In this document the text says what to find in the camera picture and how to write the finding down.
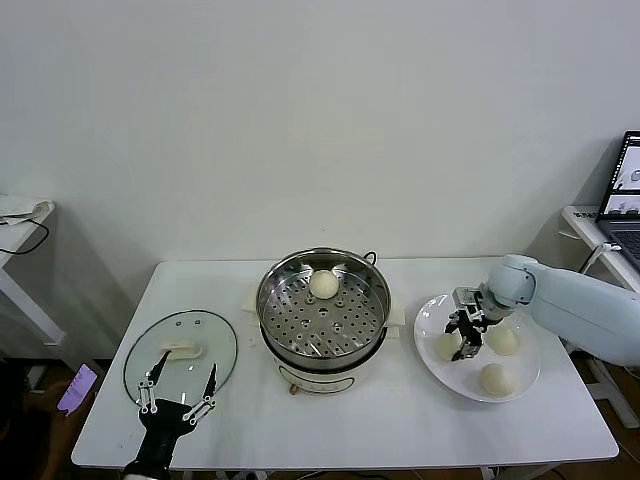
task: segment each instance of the smartphone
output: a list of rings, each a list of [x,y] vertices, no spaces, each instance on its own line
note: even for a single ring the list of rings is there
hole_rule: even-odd
[[[82,404],[97,379],[98,374],[83,363],[58,402],[58,410],[66,411],[67,415],[73,413]]]

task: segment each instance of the pot handle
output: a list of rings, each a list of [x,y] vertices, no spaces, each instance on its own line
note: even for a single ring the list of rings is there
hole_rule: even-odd
[[[378,261],[378,255],[376,255],[376,252],[374,251],[365,253],[362,258],[371,262],[371,265],[375,265],[376,262]]]

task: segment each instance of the white table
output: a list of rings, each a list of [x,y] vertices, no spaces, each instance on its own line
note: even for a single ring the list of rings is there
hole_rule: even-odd
[[[614,457],[618,446],[555,335],[532,325],[542,365],[522,398],[485,405],[443,386],[413,345],[413,319],[428,298],[486,280],[497,258],[380,260],[407,325],[385,341],[371,375],[334,396],[288,393],[250,313],[250,285],[271,261],[160,264],[140,302],[73,451],[82,466],[121,468],[143,427],[122,368],[135,340],[176,311],[224,316],[238,335],[238,361],[217,407],[178,441],[177,470],[330,470],[557,464]],[[536,467],[542,472],[550,466]]]
[[[46,211],[34,221],[42,223],[51,212]],[[44,235],[44,230],[31,222],[22,222],[16,225],[0,225],[0,248],[11,252],[20,251],[22,245],[31,237],[31,235],[39,230],[39,235]],[[0,252],[0,291],[2,291],[11,300],[26,317],[31,324],[28,327],[42,338],[44,345],[58,349],[66,339],[64,331],[42,310],[38,304],[27,294],[16,281],[11,278],[9,273],[3,268],[6,263],[14,258],[15,255]]]

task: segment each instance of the white wall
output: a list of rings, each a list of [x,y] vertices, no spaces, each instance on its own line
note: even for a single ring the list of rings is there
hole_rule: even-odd
[[[108,354],[165,259],[552,249],[545,223],[597,203],[592,172],[640,128],[638,18],[635,0],[5,0],[0,191],[59,208],[46,281],[13,268]]]

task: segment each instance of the laptop screen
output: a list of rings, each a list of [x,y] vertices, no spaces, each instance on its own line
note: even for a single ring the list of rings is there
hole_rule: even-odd
[[[640,132],[627,132],[598,218],[640,219]]]

